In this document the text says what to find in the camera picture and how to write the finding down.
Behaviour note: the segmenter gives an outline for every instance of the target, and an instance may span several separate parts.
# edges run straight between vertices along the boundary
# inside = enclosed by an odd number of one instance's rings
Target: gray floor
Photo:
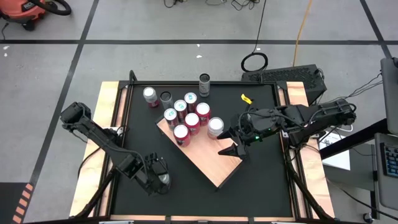
[[[94,0],[68,0],[73,15],[48,14],[33,32],[11,24],[7,40],[79,40]],[[382,36],[398,40],[398,1],[366,1]],[[250,39],[257,34],[262,3],[235,11],[230,1],[207,6],[188,0],[166,9],[161,0],[99,0],[88,40]],[[295,40],[307,0],[268,0],[260,39]],[[303,40],[377,40],[359,0],[314,0]],[[75,44],[2,44],[0,42],[0,182],[28,182],[68,75]],[[104,80],[126,80],[133,69],[140,80],[239,80],[240,62],[252,44],[86,44],[78,60],[63,108],[82,101],[94,109]],[[268,68],[292,65],[294,45],[259,45]],[[398,46],[388,46],[398,55]],[[349,95],[375,77],[384,57],[380,45],[299,45],[296,65],[315,63],[325,73],[328,91],[322,101]],[[248,61],[255,69],[258,58]],[[385,117],[382,87],[350,99],[358,106],[354,132]],[[76,186],[76,172],[85,145],[57,124],[25,222],[67,218]],[[369,203],[369,192],[343,186]],[[330,192],[336,216],[361,222],[368,209],[334,186]],[[382,217],[380,223],[392,223]]]

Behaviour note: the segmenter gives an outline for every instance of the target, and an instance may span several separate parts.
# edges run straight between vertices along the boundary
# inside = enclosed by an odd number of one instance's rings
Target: silver can
[[[210,94],[210,76],[201,74],[199,76],[199,94],[201,97],[207,97]]]
[[[162,94],[160,94],[160,101],[162,102],[163,108],[165,110],[174,107],[173,96],[168,91],[164,91]]]
[[[224,122],[221,118],[211,118],[209,121],[207,135],[211,139],[216,139],[224,129]]]

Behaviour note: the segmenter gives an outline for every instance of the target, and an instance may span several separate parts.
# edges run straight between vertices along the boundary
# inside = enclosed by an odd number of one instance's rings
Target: white paper
[[[340,137],[338,134],[330,133],[325,139],[322,140],[322,142],[319,143],[319,149],[322,150],[324,147],[327,147],[330,144],[333,144],[339,140],[340,140]],[[341,152],[337,155],[334,155],[332,157],[329,157],[327,159],[324,159],[324,160],[322,160],[322,163],[324,165],[337,167],[340,169],[345,169],[345,170],[351,169],[351,166],[349,164],[349,151],[348,150]]]

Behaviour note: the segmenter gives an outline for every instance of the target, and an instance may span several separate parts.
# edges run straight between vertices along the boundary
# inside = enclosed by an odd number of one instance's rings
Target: yellow clip
[[[252,102],[249,98],[247,98],[244,94],[242,94],[241,97],[242,97],[242,100],[245,101],[246,103],[249,103],[249,104],[253,103],[253,102]]]

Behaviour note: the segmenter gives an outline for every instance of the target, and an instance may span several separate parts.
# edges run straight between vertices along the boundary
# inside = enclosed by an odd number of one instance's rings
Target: red soda can
[[[188,114],[187,103],[183,100],[177,100],[174,103],[174,109],[177,111],[178,121],[184,123],[185,116]]]
[[[191,142],[189,130],[183,124],[180,124],[174,128],[174,137],[177,144],[181,147],[186,147]]]
[[[207,103],[199,103],[197,106],[197,115],[200,119],[200,126],[206,126],[210,120],[210,107]]]
[[[187,102],[188,113],[194,113],[197,107],[197,96],[194,93],[187,93],[184,96],[185,102]]]
[[[189,113],[185,117],[185,125],[189,129],[191,136],[197,135],[200,131],[199,117],[195,113]]]
[[[143,94],[150,107],[156,107],[159,105],[159,99],[157,98],[156,91],[152,87],[146,87]]]
[[[164,118],[167,121],[167,124],[169,124],[169,128],[171,130],[174,130],[174,128],[178,125],[178,118],[177,118],[177,112],[173,108],[169,108],[164,111]]]

